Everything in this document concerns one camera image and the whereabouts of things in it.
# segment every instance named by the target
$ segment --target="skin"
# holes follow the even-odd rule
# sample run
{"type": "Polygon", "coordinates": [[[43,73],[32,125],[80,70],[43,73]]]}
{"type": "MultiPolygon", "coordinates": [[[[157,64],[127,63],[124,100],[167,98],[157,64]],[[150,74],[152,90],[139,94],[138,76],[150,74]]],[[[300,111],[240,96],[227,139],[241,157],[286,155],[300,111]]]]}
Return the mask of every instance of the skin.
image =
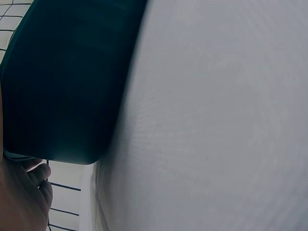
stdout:
{"type": "Polygon", "coordinates": [[[40,164],[41,159],[13,162],[3,157],[2,134],[0,91],[0,231],[45,231],[52,203],[46,181],[51,169],[40,164]]]}

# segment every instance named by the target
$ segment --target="dark green plastic surface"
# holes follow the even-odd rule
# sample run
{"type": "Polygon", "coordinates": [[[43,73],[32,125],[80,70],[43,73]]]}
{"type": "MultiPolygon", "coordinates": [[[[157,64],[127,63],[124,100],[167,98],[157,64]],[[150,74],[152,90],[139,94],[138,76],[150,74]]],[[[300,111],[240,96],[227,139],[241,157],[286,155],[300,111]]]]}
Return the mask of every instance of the dark green plastic surface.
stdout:
{"type": "Polygon", "coordinates": [[[146,2],[33,2],[0,67],[7,151],[76,164],[107,152],[146,2]]]}

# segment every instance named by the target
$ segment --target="tiled floor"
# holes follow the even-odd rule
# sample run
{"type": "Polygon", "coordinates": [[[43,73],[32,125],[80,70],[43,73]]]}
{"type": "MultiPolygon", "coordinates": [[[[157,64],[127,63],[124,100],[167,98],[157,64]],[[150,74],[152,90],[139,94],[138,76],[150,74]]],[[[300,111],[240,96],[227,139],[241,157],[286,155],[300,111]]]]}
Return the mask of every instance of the tiled floor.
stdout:
{"type": "Polygon", "coordinates": [[[67,229],[78,230],[81,179],[84,166],[50,161],[53,183],[52,210],[49,213],[50,224],[67,229]]]}
{"type": "MultiPolygon", "coordinates": [[[[0,0],[0,63],[13,32],[18,27],[33,0],[0,0]]],[[[78,230],[79,197],[84,166],[50,161],[53,203],[50,228],[46,230],[78,230]]]]}

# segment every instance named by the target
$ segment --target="white tile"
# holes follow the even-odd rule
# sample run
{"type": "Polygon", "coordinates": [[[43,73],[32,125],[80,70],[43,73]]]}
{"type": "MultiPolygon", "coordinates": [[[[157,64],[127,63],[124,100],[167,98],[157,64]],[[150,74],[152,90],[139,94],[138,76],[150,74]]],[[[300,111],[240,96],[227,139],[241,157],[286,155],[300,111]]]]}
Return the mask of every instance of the white tile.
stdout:
{"type": "Polygon", "coordinates": [[[4,5],[4,6],[0,5],[0,15],[4,15],[4,13],[7,11],[9,7],[10,7],[9,5],[4,5]]]}
{"type": "Polygon", "coordinates": [[[63,231],[63,229],[59,229],[59,228],[56,228],[56,227],[51,227],[51,231],[63,231]]]}
{"type": "Polygon", "coordinates": [[[30,5],[13,5],[6,12],[6,16],[24,16],[30,5]]]}
{"type": "Polygon", "coordinates": [[[2,4],[12,4],[13,0],[0,0],[0,5],[2,4]]]}
{"type": "Polygon", "coordinates": [[[17,17],[4,17],[0,21],[0,29],[2,30],[15,30],[19,25],[21,18],[17,17]]]}
{"type": "Polygon", "coordinates": [[[0,64],[3,60],[4,54],[5,54],[5,51],[0,51],[0,64]]]}
{"type": "Polygon", "coordinates": [[[0,48],[6,49],[9,45],[9,41],[13,35],[11,31],[0,31],[0,48]]]}
{"type": "Polygon", "coordinates": [[[51,176],[49,180],[54,183],[79,188],[84,170],[83,165],[74,165],[56,161],[50,161],[51,176]]]}
{"type": "Polygon", "coordinates": [[[79,227],[79,217],[63,212],[58,212],[55,210],[50,210],[49,212],[49,222],[50,224],[61,226],[68,229],[78,230],[79,227]]]}
{"type": "Polygon", "coordinates": [[[32,3],[33,0],[14,0],[14,4],[16,3],[32,3]]]}
{"type": "Polygon", "coordinates": [[[52,186],[53,202],[52,207],[72,213],[79,214],[80,191],[52,186]]]}

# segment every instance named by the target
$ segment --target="grey surface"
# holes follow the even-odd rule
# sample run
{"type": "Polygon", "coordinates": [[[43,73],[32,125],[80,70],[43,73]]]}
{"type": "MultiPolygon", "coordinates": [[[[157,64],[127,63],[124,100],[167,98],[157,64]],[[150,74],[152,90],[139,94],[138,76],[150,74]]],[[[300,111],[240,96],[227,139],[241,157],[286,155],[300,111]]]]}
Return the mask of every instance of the grey surface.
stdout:
{"type": "Polygon", "coordinates": [[[153,0],[143,28],[111,230],[308,230],[308,3],[153,0]]]}

